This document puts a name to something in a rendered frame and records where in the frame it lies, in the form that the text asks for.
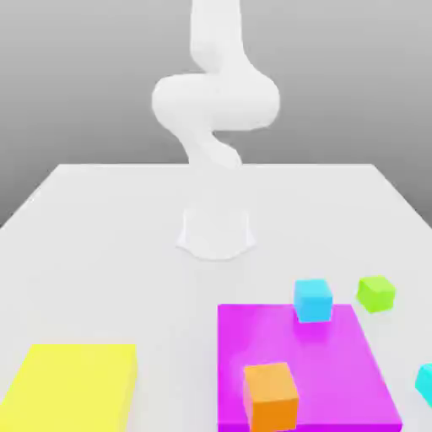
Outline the small blue cube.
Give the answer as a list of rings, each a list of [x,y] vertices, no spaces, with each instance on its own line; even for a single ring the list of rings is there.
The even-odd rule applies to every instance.
[[[333,295],[325,279],[294,283],[294,308],[300,323],[327,322],[332,316]]]

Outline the small green cube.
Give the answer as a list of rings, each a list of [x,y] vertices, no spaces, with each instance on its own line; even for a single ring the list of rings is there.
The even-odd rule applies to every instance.
[[[359,280],[356,298],[369,313],[390,310],[395,296],[395,286],[382,275],[363,277]]]

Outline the small orange cube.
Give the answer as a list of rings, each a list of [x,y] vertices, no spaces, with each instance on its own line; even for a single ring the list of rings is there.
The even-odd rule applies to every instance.
[[[287,363],[244,367],[243,405],[250,432],[295,429],[299,393]]]

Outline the small cyan cube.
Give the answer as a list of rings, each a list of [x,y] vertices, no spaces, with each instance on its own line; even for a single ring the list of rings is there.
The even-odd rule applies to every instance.
[[[415,389],[432,408],[432,363],[420,366],[415,380]]]

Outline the large magenta box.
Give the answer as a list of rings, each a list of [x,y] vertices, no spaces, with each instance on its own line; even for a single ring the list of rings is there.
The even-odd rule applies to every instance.
[[[292,305],[218,307],[218,430],[249,432],[247,365],[288,364],[300,396],[289,432],[400,432],[402,420],[351,305],[301,323]]]

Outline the large yellow box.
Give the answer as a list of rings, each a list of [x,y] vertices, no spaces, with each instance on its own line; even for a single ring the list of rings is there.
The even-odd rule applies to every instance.
[[[0,402],[0,432],[126,432],[134,344],[33,344]]]

